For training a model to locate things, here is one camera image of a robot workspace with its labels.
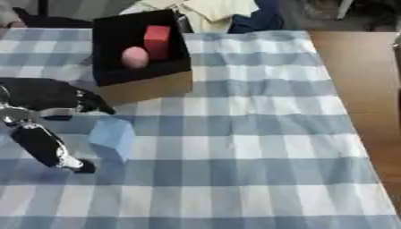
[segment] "wooden table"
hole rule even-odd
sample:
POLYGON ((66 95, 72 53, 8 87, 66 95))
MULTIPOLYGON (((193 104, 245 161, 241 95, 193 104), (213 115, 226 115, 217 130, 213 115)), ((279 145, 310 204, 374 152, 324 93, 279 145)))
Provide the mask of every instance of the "wooden table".
POLYGON ((395 33, 311 32, 371 161, 401 214, 395 33))

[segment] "black box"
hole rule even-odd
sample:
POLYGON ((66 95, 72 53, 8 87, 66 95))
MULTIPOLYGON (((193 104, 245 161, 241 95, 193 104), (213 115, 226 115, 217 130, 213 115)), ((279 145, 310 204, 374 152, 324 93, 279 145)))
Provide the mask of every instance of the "black box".
POLYGON ((92 33, 93 75, 98 93, 112 106, 184 94, 192 90, 191 58, 171 10, 96 19, 92 33), (143 47, 149 25, 169 26, 169 57, 129 69, 121 62, 128 47, 143 47))

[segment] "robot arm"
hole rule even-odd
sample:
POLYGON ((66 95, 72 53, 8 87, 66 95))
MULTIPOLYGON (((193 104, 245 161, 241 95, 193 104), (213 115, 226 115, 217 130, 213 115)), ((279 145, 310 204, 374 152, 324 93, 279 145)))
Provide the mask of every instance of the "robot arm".
POLYGON ((90 161, 72 157, 59 137, 35 123, 37 116, 67 120, 74 114, 95 110, 115 113, 100 96, 66 82, 0 78, 0 120, 12 128, 12 139, 43 165, 80 174, 95 172, 90 161))

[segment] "blue and white checkered cloth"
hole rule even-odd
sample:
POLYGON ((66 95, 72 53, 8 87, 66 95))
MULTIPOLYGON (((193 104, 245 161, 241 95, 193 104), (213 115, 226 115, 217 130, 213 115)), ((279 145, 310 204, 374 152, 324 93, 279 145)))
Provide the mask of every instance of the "blue and white checkered cloth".
MULTIPOLYGON (((10 30, 0 77, 94 89, 90 30, 10 30)), ((138 135, 126 165, 87 142, 100 113, 44 122, 96 174, 48 169, 5 134, 2 229, 399 229, 306 32, 194 34, 192 93, 117 107, 138 135)))

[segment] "floor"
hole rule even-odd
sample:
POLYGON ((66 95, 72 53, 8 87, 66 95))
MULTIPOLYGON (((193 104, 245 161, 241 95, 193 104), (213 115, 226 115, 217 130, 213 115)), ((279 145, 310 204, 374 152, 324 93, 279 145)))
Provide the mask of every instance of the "floor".
MULTIPOLYGON (((30 13, 36 12, 38 0, 7 0, 13 6, 28 9, 30 13)), ((138 0, 49 0, 50 14, 54 16, 72 17, 83 20, 116 15, 123 9, 138 0)), ((286 30, 346 30, 363 31, 371 18, 350 12, 341 21, 332 19, 315 19, 305 11, 305 3, 319 0, 278 0, 281 12, 286 22, 286 30)))
MULTIPOLYGON (((12 6, 36 13, 38 0, 7 0, 12 6)), ((119 14, 136 0, 49 0, 50 15, 83 20, 119 14)))
MULTIPOLYGON (((287 30, 336 30, 336 31, 364 31, 366 26, 373 19, 370 16, 350 11, 343 20, 336 20, 338 1, 325 0, 332 3, 326 6, 325 11, 333 16, 330 19, 312 18, 310 11, 305 6, 310 1, 319 0, 280 0, 281 12, 286 22, 287 30)), ((383 27, 380 31, 393 30, 390 27, 383 27)))

